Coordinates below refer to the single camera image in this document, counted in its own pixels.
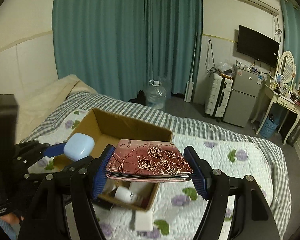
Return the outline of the person's left hand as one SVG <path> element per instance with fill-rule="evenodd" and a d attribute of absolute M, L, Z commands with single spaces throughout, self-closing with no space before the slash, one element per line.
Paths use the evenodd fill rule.
<path fill-rule="evenodd" d="M 24 217 L 18 217 L 15 213 L 8 213 L 0 217 L 1 220 L 9 224 L 19 224 L 24 220 Z"/>

